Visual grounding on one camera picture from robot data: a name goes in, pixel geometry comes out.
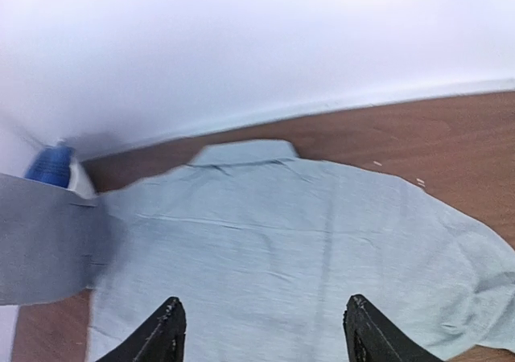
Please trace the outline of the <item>white plastic basket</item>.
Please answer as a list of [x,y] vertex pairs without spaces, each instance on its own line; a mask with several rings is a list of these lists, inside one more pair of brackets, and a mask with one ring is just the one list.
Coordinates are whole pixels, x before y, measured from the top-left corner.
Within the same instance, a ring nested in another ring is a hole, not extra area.
[[76,193],[85,200],[92,200],[97,197],[97,192],[93,186],[89,175],[84,167],[75,158],[70,162],[70,180],[68,190]]

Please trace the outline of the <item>grey long sleeve shirt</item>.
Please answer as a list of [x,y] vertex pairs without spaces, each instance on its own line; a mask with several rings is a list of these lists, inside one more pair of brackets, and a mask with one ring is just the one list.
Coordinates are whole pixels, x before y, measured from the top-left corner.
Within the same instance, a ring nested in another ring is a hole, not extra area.
[[514,251],[490,227],[285,141],[208,146],[90,200],[3,175],[2,304],[87,287],[89,360],[170,296],[187,312],[189,361],[344,361],[353,294],[439,358],[514,348]]

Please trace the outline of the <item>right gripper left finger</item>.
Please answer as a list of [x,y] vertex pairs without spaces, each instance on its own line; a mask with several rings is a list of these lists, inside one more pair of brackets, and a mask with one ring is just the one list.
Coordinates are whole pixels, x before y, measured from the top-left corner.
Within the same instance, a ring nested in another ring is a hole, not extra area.
[[100,362],[182,362],[186,314],[177,297],[168,298],[126,340]]

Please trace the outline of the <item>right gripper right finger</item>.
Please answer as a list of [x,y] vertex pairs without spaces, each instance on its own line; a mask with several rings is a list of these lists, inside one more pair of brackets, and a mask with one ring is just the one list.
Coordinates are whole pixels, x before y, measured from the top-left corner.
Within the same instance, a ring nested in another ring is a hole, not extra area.
[[347,302],[343,329],[351,362],[439,362],[382,314],[364,295]]

